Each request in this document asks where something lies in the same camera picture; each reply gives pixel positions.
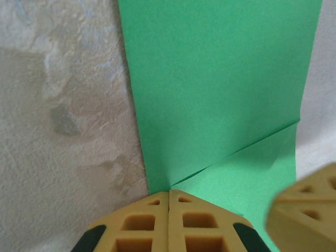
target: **grid openings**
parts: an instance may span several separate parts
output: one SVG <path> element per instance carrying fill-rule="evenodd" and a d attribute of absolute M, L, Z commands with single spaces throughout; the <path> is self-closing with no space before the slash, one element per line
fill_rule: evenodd
<path fill-rule="evenodd" d="M 186 236 L 185 246 L 187 252 L 228 252 L 222 237 Z"/>
<path fill-rule="evenodd" d="M 127 217 L 121 230 L 154 230 L 154 215 L 131 215 Z"/>
<path fill-rule="evenodd" d="M 182 219 L 183 227 L 218 227 L 214 216 L 208 213 L 185 213 L 183 214 Z"/>
<path fill-rule="evenodd" d="M 111 252 L 151 252 L 153 239 L 117 239 Z"/>

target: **green cardboard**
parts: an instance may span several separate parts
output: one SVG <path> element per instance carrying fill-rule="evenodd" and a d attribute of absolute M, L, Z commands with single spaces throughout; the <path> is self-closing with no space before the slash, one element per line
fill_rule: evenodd
<path fill-rule="evenodd" d="M 264 225 L 273 197 L 296 180 L 294 124 L 212 165 L 173 189 L 183 190 L 247 218 L 271 251 Z"/>
<path fill-rule="evenodd" d="M 320 5 L 119 0 L 150 193 L 299 120 Z"/>

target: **tan plastic object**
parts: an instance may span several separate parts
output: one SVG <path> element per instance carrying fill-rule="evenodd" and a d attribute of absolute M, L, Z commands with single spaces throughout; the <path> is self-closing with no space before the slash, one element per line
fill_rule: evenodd
<path fill-rule="evenodd" d="M 233 224 L 245 218 L 179 190 L 169 193 L 169 252 L 245 252 Z"/>
<path fill-rule="evenodd" d="M 94 252 L 167 252 L 169 193 L 137 201 L 92 223 L 106 225 Z"/>
<path fill-rule="evenodd" d="M 284 252 L 336 251 L 336 163 L 288 187 L 274 200 L 266 228 Z"/>

